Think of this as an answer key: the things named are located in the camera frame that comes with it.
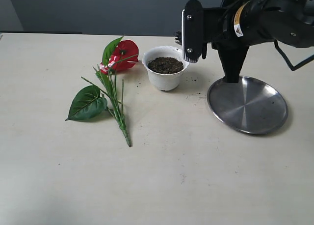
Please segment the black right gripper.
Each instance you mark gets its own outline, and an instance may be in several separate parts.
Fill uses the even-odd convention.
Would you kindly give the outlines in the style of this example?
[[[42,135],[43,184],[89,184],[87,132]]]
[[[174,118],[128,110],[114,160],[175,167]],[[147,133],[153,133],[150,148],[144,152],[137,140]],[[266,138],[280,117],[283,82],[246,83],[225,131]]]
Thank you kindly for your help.
[[[210,44],[218,51],[224,70],[224,82],[238,83],[249,47],[236,36],[235,11],[223,7],[204,8],[198,0],[189,0],[182,11],[182,27],[176,43],[182,46],[183,58],[197,63]]]

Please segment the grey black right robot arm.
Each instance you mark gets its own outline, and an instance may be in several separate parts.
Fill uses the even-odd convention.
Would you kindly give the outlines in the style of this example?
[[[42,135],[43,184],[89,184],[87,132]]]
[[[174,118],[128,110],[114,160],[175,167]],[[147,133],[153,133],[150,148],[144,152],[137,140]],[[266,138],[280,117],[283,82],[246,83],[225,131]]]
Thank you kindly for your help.
[[[182,10],[176,42],[189,63],[206,58],[208,46],[217,50],[224,81],[237,83],[253,45],[314,45],[314,0],[222,0],[212,8],[189,0]]]

